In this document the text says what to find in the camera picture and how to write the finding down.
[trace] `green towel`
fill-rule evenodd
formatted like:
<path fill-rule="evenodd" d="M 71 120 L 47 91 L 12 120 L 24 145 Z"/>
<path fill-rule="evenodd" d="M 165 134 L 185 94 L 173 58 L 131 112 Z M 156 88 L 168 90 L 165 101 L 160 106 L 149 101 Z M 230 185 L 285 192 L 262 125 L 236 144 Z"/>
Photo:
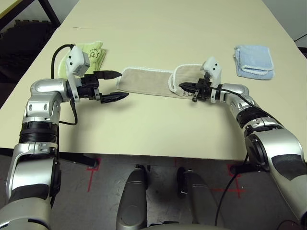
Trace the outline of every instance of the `green towel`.
<path fill-rule="evenodd" d="M 102 42 L 96 41 L 94 43 L 86 43 L 86 44 L 76 44 L 77 47 L 82 49 L 83 52 L 88 54 L 90 59 L 90 67 L 85 74 L 91 74 L 94 71 L 100 70 L 102 61 L 105 58 L 106 50 L 102 49 Z M 66 59 L 68 58 L 68 54 L 62 59 L 59 68 L 58 68 L 58 75 L 59 78 L 67 78 L 66 75 Z"/>

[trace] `tabletop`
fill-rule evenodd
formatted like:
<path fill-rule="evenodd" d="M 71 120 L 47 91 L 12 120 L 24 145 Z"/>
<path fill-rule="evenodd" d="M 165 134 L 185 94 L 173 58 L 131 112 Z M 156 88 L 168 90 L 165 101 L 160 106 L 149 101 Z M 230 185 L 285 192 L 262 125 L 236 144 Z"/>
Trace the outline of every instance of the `tabletop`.
<path fill-rule="evenodd" d="M 214 56 L 223 68 L 222 83 L 246 85 L 257 104 L 296 135 L 307 159 L 307 61 L 262 1 L 106 0 L 101 7 L 94 2 L 80 0 L 1 108 L 0 147 L 18 143 L 30 86 L 50 78 L 54 51 L 101 40 L 107 50 L 101 69 L 120 72 L 127 66 L 174 69 Z M 273 80 L 236 75 L 234 47 L 241 44 L 270 48 Z M 117 91 L 116 82 L 101 80 L 100 92 Z M 131 93 L 109 104 L 82 99 L 76 108 L 78 125 L 60 125 L 64 152 L 228 160 L 246 154 L 242 131 L 222 104 Z M 73 121 L 69 103 L 61 105 L 61 120 Z"/>
<path fill-rule="evenodd" d="M 6 15 L 22 0 L 1 0 L 0 1 L 0 18 Z"/>

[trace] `beige cloth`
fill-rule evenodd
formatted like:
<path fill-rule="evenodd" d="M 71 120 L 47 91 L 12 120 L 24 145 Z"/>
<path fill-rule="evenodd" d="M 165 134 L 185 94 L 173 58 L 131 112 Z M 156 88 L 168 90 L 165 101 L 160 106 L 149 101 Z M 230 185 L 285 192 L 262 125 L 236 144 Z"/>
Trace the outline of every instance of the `beige cloth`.
<path fill-rule="evenodd" d="M 199 78 L 203 78 L 203 75 L 201 65 L 182 65 L 177 67 L 175 71 L 127 67 L 118 80 L 117 89 L 126 92 L 191 99 L 192 93 L 183 91 L 179 84 L 183 82 L 197 83 Z"/>

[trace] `black wire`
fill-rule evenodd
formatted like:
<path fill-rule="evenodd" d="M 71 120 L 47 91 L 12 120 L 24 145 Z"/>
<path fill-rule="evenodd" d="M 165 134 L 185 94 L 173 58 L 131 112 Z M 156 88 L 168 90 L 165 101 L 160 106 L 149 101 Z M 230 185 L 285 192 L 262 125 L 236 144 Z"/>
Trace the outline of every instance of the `black wire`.
<path fill-rule="evenodd" d="M 54 79 L 54 62 L 56 59 L 57 54 L 64 48 L 69 47 L 70 49 L 72 49 L 74 47 L 74 44 L 65 44 L 60 46 L 53 54 L 52 56 L 52 60 L 51 60 L 51 79 Z M 75 122 L 74 123 L 70 123 L 70 122 L 66 122 L 66 121 L 59 121 L 60 124 L 65 124 L 65 125 L 70 125 L 70 126 L 75 126 L 78 123 L 78 116 L 77 116 L 77 111 L 76 111 L 76 106 L 75 106 L 75 101 L 74 99 L 71 99 L 70 101 L 71 104 L 71 109 L 73 112 L 73 116 L 75 118 Z"/>
<path fill-rule="evenodd" d="M 269 114 L 268 112 L 264 111 L 263 109 L 259 108 L 258 106 L 255 106 L 254 104 L 250 103 L 248 100 L 246 100 L 241 94 L 237 93 L 237 92 L 233 92 L 231 90 L 227 90 L 227 89 L 220 89 L 220 88 L 215 88 L 215 87 L 210 87 L 210 89 L 213 89 L 213 90 L 219 90 L 219 91 L 225 91 L 225 92 L 229 92 L 229 93 L 232 93 L 236 96 L 238 96 L 239 98 L 241 98 L 243 101 L 245 101 L 249 106 L 263 112 L 265 115 L 275 119 L 277 121 L 277 123 L 279 123 L 280 125 L 282 125 L 275 117 L 273 117 L 271 114 Z"/>
<path fill-rule="evenodd" d="M 74 47 L 73 44 L 65 44 L 62 45 L 61 47 L 59 47 L 53 54 L 52 56 L 52 60 L 51 60 L 51 79 L 54 79 L 54 62 L 56 60 L 56 56 L 57 54 L 64 48 L 69 47 L 70 49 L 72 49 Z"/>
<path fill-rule="evenodd" d="M 281 223 L 278 225 L 278 227 L 277 227 L 277 229 L 276 229 L 276 230 L 279 230 L 280 226 L 281 226 L 283 223 L 285 223 L 285 222 L 291 222 L 291 223 L 293 223 L 293 224 L 295 224 L 295 225 L 299 226 L 299 224 L 298 224 L 298 223 L 296 223 L 295 221 L 290 220 L 290 219 L 286 219 L 286 220 L 282 221 L 282 222 L 281 222 Z"/>
<path fill-rule="evenodd" d="M 78 124 L 78 116 L 77 116 L 77 111 L 76 111 L 76 103 L 74 99 L 71 99 L 70 101 L 71 104 L 71 109 L 73 112 L 73 116 L 75 117 L 75 122 L 74 123 L 70 123 L 70 122 L 66 122 L 66 121 L 59 121 L 60 124 L 65 124 L 65 125 L 69 125 L 69 126 L 75 126 L 76 124 Z"/>
<path fill-rule="evenodd" d="M 244 164 L 247 162 L 247 160 L 248 160 L 248 154 L 246 154 L 246 157 L 245 157 L 244 162 L 243 162 L 242 165 L 244 165 Z M 219 202 L 219 205 L 218 205 L 218 207 L 217 207 L 216 214 L 215 214 L 215 223 L 214 223 L 215 226 L 217 226 L 217 220 L 218 220 L 218 217 L 219 217 L 219 212 L 220 212 L 220 209 L 221 209 L 221 206 L 222 206 L 222 202 L 223 202 L 224 196 L 225 196 L 227 190 L 229 189 L 231 183 L 235 180 L 235 178 L 236 178 L 238 175 L 239 175 L 239 174 L 236 173 L 236 174 L 230 179 L 230 181 L 228 182 L 228 184 L 227 184 L 227 186 L 226 186 L 226 188 L 225 188 L 225 190 L 224 190 L 224 192 L 223 192 L 223 194 L 222 194 L 222 196 L 221 196 L 221 199 L 220 199 L 220 202 Z"/>
<path fill-rule="evenodd" d="M 307 34 L 305 34 L 305 35 L 299 37 L 298 39 L 294 40 L 294 42 L 297 42 L 299 39 L 301 39 L 301 38 L 303 38 L 303 37 L 305 37 L 305 36 L 307 36 Z"/>

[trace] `light blue cloth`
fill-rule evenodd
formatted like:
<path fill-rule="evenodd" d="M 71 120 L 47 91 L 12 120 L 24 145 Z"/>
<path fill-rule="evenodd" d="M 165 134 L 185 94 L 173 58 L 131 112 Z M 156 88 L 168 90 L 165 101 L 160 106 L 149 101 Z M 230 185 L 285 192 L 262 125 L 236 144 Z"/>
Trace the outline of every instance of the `light blue cloth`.
<path fill-rule="evenodd" d="M 240 77 L 270 80 L 274 77 L 274 65 L 266 46 L 236 46 L 236 73 Z"/>

